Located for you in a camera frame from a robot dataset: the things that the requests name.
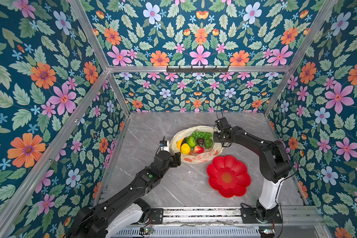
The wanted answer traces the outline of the yellow printed plastic bag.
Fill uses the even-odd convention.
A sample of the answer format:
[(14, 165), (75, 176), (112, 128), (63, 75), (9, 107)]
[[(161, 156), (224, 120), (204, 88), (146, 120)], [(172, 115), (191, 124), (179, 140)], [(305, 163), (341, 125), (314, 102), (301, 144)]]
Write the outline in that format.
[(209, 126), (196, 126), (175, 134), (170, 142), (170, 151), (181, 153), (184, 163), (198, 164), (210, 162), (223, 152), (221, 143), (213, 138), (215, 129)]

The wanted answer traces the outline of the red flower-shaped plate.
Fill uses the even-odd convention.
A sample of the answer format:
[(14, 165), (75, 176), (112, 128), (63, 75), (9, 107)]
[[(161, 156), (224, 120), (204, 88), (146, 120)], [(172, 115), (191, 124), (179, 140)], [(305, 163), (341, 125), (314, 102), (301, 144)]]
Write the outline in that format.
[(224, 198), (242, 197), (251, 185), (247, 166), (231, 155), (215, 157), (207, 174), (209, 185)]

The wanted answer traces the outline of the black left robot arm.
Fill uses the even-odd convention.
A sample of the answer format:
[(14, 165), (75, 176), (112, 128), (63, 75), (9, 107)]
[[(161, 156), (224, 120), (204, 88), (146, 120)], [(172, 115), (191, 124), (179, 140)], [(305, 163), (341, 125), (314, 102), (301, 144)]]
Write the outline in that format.
[(154, 161), (137, 173), (120, 192), (94, 207), (81, 208), (65, 238), (111, 238), (127, 226), (145, 223), (151, 207), (143, 199), (161, 182), (170, 168), (181, 165), (181, 152), (171, 152), (169, 142), (160, 141)]

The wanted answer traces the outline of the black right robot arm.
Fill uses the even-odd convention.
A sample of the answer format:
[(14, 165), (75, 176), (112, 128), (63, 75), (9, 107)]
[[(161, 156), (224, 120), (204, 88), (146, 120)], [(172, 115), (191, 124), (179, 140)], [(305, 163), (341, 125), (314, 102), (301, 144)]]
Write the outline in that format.
[(243, 128), (232, 127), (225, 117), (215, 121), (217, 131), (213, 132), (215, 142), (223, 147), (239, 144), (259, 156), (259, 168), (264, 177), (262, 192), (257, 200), (254, 215), (257, 221), (265, 223), (280, 216), (279, 194), (283, 182), (290, 178), (292, 169), (290, 154), (280, 141), (261, 139), (246, 132)]

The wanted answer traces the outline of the green fake lime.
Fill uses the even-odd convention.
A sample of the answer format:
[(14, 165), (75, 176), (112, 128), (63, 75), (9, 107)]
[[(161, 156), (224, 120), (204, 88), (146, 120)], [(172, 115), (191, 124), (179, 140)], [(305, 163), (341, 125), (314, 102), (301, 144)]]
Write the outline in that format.
[(204, 148), (211, 149), (213, 147), (213, 144), (214, 144), (213, 140), (208, 138), (204, 142)]

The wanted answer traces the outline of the dark brown fake fruit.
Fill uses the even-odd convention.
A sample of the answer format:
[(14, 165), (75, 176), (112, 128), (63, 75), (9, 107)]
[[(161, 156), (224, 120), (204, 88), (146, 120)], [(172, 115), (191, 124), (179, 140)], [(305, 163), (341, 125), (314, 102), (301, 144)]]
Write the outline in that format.
[(199, 137), (199, 138), (197, 139), (196, 143), (197, 143), (197, 145), (199, 145), (199, 146), (203, 146), (204, 143), (205, 143), (205, 139)]

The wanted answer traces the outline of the yellow fake lemon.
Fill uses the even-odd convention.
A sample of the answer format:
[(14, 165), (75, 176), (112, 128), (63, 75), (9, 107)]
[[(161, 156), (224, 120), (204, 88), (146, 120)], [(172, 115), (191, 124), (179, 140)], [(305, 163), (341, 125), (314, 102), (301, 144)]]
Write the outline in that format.
[(191, 152), (191, 147), (187, 143), (184, 143), (181, 145), (180, 152), (188, 155)]

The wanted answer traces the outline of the green fake grape bunch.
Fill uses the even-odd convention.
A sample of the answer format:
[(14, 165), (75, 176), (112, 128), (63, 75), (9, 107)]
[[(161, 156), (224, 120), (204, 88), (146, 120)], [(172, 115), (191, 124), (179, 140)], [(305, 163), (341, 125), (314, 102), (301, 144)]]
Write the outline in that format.
[(195, 130), (191, 136), (195, 139), (198, 140), (199, 138), (203, 138), (204, 140), (210, 139), (213, 136), (213, 133), (211, 132), (206, 132), (206, 131), (197, 131)]

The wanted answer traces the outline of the red fake strawberry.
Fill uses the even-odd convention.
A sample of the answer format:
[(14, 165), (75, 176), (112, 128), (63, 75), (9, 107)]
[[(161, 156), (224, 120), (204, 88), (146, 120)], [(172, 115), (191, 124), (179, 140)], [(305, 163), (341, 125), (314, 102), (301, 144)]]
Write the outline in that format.
[(193, 148), (193, 151), (195, 154), (201, 154), (201, 153), (204, 153), (205, 149), (203, 147), (197, 145)]

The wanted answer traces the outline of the light green fake fruit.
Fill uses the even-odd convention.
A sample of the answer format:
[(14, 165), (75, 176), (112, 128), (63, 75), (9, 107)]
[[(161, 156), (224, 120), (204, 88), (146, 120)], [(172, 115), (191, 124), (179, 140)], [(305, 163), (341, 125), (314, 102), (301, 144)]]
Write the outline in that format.
[(193, 136), (189, 136), (186, 139), (186, 143), (190, 146), (190, 148), (194, 148), (197, 145), (197, 140)]

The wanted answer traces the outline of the black hook rack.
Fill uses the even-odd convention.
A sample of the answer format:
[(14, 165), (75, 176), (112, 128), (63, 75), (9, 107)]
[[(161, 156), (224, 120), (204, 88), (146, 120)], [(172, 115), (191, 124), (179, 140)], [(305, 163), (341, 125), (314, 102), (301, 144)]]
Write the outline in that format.
[(224, 73), (228, 72), (228, 66), (168, 66), (167, 73)]

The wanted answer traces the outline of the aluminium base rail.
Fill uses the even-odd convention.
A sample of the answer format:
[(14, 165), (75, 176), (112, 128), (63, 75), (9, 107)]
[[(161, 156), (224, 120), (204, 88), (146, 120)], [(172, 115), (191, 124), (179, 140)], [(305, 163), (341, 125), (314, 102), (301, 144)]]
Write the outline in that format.
[(132, 204), (112, 222), (90, 221), (77, 238), (330, 238), (326, 223), (313, 206), (282, 206), (266, 222), (252, 208), (162, 207)]

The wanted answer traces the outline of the aluminium frame back crossbar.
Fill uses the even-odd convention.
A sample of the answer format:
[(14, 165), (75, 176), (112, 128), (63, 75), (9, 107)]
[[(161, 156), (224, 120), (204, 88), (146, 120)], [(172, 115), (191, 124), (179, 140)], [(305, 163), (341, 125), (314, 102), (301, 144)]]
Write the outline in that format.
[(226, 73), (226, 72), (289, 72), (290, 67), (282, 66), (110, 66), (108, 71), (118, 72), (166, 72), (166, 73)]

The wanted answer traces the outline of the aluminium frame left crossbar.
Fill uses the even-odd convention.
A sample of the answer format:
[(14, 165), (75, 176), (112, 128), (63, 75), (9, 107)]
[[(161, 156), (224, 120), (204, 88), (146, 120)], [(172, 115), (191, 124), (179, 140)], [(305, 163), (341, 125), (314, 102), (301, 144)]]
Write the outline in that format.
[(93, 86), (91, 86), (90, 90), (80, 101), (77, 108), (73, 111), (53, 141), (46, 148), (39, 161), (31, 169), (27, 177), (0, 213), (0, 238), (5, 237), (7, 231), (11, 228), (17, 216), (21, 213), (25, 204), (30, 199), (30, 196), (35, 191), (38, 183), (44, 177), (50, 165), (55, 160), (55, 157), (60, 152), (62, 146), (72, 134), (74, 128), (77, 126), (77, 122), (83, 117), (83, 114), (93, 102), (94, 97), (104, 85), (109, 74), (108, 70), (101, 73), (97, 81), (93, 84)]

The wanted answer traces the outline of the aluminium frame corner post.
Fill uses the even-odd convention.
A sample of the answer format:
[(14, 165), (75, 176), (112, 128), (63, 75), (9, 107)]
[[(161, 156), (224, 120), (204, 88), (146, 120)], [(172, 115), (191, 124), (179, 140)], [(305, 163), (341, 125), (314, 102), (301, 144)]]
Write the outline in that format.
[(328, 16), (332, 13), (334, 6), (338, 3), (338, 1), (327, 0), (324, 1), (323, 5), (321, 6), (320, 11), (316, 15), (312, 25), (310, 26), (308, 34), (305, 36), (303, 42), (301, 43), (300, 47), (298, 48), (295, 56), (293, 57), (289, 72), (287, 72), (284, 77), (282, 78), (281, 82), (276, 88), (276, 91), (273, 93), (273, 96), (270, 99), (268, 106), (264, 110), (264, 116), (267, 118), (270, 112), (273, 110), (273, 107), (277, 103), (279, 97), (285, 90), (289, 80), (294, 75), (297, 67), (300, 65), (302, 59), (304, 58), (308, 48), (311, 46), (313, 41), (315, 40), (317, 34), (319, 33), (320, 29), (326, 22)]
[(77, 17), (77, 20), (80, 23), (80, 26), (82, 27), (83, 32), (85, 33), (87, 40), (94, 52), (94, 55), (96, 56), (100, 67), (102, 69), (102, 71), (106, 74), (110, 75), (110, 79), (109, 79), (109, 83), (112, 86), (115, 95), (117, 96), (117, 99), (120, 103), (120, 106), (125, 114), (125, 117), (128, 118), (130, 116), (130, 110), (126, 104), (126, 100), (121, 92), (121, 88), (119, 87), (119, 85), (116, 82), (116, 79), (113, 75), (113, 73), (111, 73), (109, 71), (110, 68), (110, 64), (104, 54), (104, 51), (98, 41), (98, 38), (96, 37), (92, 24), (90, 23), (90, 20), (83, 8), (83, 5), (81, 3), (81, 1), (69, 1), (75, 16)]

